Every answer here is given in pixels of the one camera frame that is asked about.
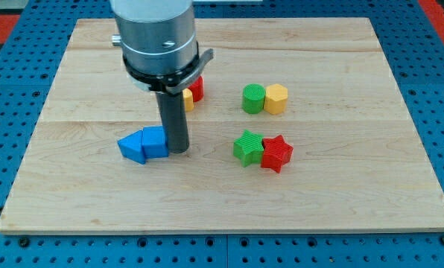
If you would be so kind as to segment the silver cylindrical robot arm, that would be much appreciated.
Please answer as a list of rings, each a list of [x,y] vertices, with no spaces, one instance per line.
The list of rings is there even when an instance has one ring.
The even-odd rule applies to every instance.
[[[111,0],[128,74],[148,91],[180,93],[213,59],[199,51],[192,0]]]

